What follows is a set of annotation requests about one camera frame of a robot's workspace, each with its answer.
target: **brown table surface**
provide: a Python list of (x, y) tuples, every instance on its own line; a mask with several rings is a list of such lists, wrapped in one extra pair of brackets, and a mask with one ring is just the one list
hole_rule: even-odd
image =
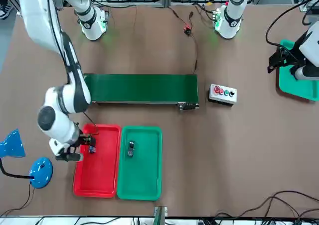
[[(26, 157), (6, 158), (3, 163), (11, 173), (26, 174), (35, 159), (46, 156), (53, 162), (54, 174), (46, 188), (35, 191), (32, 203), (13, 215), (152, 216), (154, 206), (162, 205), (168, 207), (169, 216), (213, 216), (218, 210), (236, 216), (278, 190), (319, 197), (319, 105), (279, 96), (275, 73), (267, 74), (268, 57), (276, 48), (266, 44), (265, 32), (288, 6), (248, 6), (233, 40), (216, 35), (206, 16), (201, 20), (193, 6), (174, 8), (185, 21), (194, 11), (200, 109), (182, 113), (167, 106), (88, 109), (96, 123), (162, 129), (162, 194), (156, 202), (74, 196), (75, 163), (54, 160), (49, 138), (36, 123), (46, 90), (66, 82), (65, 70), (57, 54), (31, 41), (17, 18), (0, 74), (0, 138), (19, 128)], [(91, 42), (82, 34), (72, 8), (60, 13), (84, 73), (192, 73), (193, 39), (185, 36), (183, 23), (169, 9), (139, 6), (137, 12), (133, 7), (112, 9), (112, 14), (108, 33)], [(271, 40), (296, 40), (306, 30), (301, 19), (298, 10), (286, 15), (274, 26)], [(238, 103), (230, 108), (207, 102), (210, 83), (237, 88)], [(82, 114), (71, 118), (80, 125), (88, 122)], [(27, 187), (28, 181), (0, 174), (1, 212), (21, 206)], [(281, 197), (299, 210), (318, 207), (299, 195)], [(264, 212), (265, 208), (247, 216), (262, 217)], [(293, 216), (278, 201), (269, 215)]]

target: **red tray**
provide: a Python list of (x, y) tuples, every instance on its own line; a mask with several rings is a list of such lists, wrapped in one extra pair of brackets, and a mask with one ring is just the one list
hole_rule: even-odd
[[(119, 166), (121, 128), (117, 125), (97, 124), (96, 153), (81, 145), (83, 160), (76, 163), (73, 192), (80, 197), (112, 198), (116, 192)], [(95, 133), (93, 124), (85, 124), (83, 133)]]

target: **white robotic arm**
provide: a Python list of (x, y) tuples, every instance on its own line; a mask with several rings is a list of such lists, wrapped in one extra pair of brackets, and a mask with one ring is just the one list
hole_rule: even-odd
[(247, 0), (229, 0), (214, 12), (214, 28), (225, 39), (233, 38), (240, 28)]
[(293, 65), (290, 73), (298, 80), (319, 80), (319, 21), (314, 23), (289, 52), (282, 47), (269, 58), (268, 73)]
[[(75, 7), (82, 31), (91, 40), (105, 31), (103, 13), (89, 0), (69, 0)], [(81, 154), (71, 152), (80, 144), (95, 145), (91, 135), (84, 135), (68, 114), (84, 112), (91, 103), (81, 66), (69, 36), (60, 28), (53, 0), (20, 0), (21, 14), (30, 38), (41, 46), (61, 55), (67, 83), (47, 90), (38, 114), (38, 126), (51, 139), (49, 145), (57, 160), (80, 161)]]

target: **lamp shade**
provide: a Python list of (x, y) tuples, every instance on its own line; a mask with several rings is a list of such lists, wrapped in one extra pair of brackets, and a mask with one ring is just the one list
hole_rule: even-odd
[(14, 158), (25, 157), (18, 129), (12, 131), (3, 142), (0, 142), (0, 158), (4, 158), (6, 156)]

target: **emergency stop button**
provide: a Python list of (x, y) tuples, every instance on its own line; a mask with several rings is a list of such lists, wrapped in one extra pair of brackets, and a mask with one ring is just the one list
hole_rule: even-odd
[(220, 92), (220, 87), (219, 86), (215, 86), (214, 87), (214, 92), (218, 94)]

